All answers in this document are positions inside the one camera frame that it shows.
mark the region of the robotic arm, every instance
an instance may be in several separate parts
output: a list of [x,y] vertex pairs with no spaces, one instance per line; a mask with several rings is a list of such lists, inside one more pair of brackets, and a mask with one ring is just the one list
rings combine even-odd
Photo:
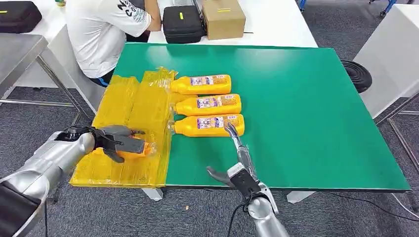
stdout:
[[0,180],[0,236],[25,236],[42,216],[48,192],[94,149],[102,147],[119,163],[124,159],[118,151],[143,154],[147,143],[130,137],[136,133],[143,132],[76,125],[52,134],[23,167]]
[[217,172],[208,166],[209,175],[232,188],[237,188],[245,198],[250,196],[247,210],[256,224],[259,237],[289,237],[287,230],[275,216],[279,211],[271,191],[257,179],[249,150],[242,144],[236,128],[228,123],[225,130],[233,139],[239,162],[228,169],[227,173]]
[[[289,237],[275,217],[278,207],[269,188],[257,179],[249,151],[240,141],[235,127],[228,124],[225,129],[234,141],[239,163],[227,173],[207,167],[208,173],[237,188],[245,197],[251,194],[253,198],[247,209],[260,237]],[[103,148],[104,153],[118,163],[124,162],[118,152],[145,155],[148,143],[132,138],[134,134],[144,132],[119,125],[100,129],[76,125],[52,134],[23,167],[0,179],[0,236],[25,236],[42,216],[49,191],[94,149]]]

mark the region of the black case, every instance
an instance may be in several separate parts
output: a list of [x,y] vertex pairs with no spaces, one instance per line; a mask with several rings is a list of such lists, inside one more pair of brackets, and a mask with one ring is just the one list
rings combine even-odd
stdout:
[[41,20],[31,1],[0,1],[0,33],[31,32]]
[[196,43],[204,36],[195,6],[169,6],[163,13],[163,32],[168,43]]

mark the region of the green mat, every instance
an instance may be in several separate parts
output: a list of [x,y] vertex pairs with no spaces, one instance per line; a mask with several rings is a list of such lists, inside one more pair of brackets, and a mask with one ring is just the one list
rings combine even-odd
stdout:
[[[333,49],[133,43],[115,74],[140,79],[159,66],[178,77],[231,76],[243,103],[242,141],[272,188],[410,189]],[[236,162],[230,138],[174,135],[166,183],[222,186],[206,166],[226,171]]]

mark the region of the gray carpet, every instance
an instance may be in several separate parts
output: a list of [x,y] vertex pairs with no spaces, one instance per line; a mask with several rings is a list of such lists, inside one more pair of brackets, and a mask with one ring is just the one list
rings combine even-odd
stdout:
[[302,15],[319,47],[335,48],[341,59],[352,60],[381,22],[388,1],[307,0]]
[[[364,0],[336,2],[339,4],[308,0],[303,15],[319,46],[334,47],[341,58],[351,59],[379,23],[376,16],[387,2],[371,6]],[[10,98],[63,101],[64,96],[58,89],[34,91],[18,87]],[[69,126],[75,115],[72,108],[1,105],[0,177],[18,169],[50,134]],[[418,119],[396,118],[415,152],[419,150]],[[408,208],[418,210],[419,175],[389,124],[383,123],[379,128],[414,190],[398,197]],[[156,202],[139,189],[75,188],[67,183],[68,179],[62,182],[59,202],[48,205],[51,237],[225,236],[231,212],[241,202],[237,191],[181,189],[166,190],[165,198]],[[287,192],[273,194],[280,210],[278,217],[294,237],[419,236],[418,223],[387,215],[365,202],[316,193],[298,204],[290,204],[286,202]],[[339,194],[368,199],[393,213],[408,216],[389,194]],[[42,237],[43,231],[41,221],[29,236]],[[241,212],[236,215],[232,236],[255,236],[253,223]]]

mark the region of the yellow plastic bag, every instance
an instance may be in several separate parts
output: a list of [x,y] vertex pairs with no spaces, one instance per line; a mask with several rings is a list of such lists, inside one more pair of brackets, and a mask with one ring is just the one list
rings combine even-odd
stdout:
[[165,185],[171,142],[167,124],[173,119],[170,105],[190,97],[167,90],[176,74],[165,68],[146,71],[141,83],[135,77],[112,77],[92,125],[100,128],[119,124],[144,130],[146,134],[138,137],[154,144],[155,152],[141,158],[123,156],[125,162],[116,163],[102,149],[96,149],[79,162],[70,184],[131,188]]

